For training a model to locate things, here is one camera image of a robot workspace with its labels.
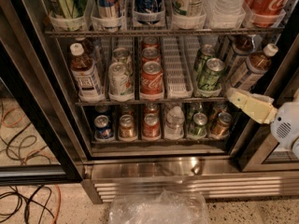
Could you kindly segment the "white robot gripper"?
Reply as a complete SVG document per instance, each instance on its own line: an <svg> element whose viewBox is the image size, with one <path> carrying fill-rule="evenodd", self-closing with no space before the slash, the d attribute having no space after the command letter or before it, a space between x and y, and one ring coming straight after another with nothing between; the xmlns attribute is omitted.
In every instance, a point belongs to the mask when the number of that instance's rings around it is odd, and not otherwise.
<svg viewBox="0 0 299 224"><path fill-rule="evenodd" d="M241 109L251 119L260 124L270 124L271 134L278 140L281 148L291 151L299 158L299 103L284 103L279 110L274 108L274 99L230 88L226 92L228 100Z"/></svg>

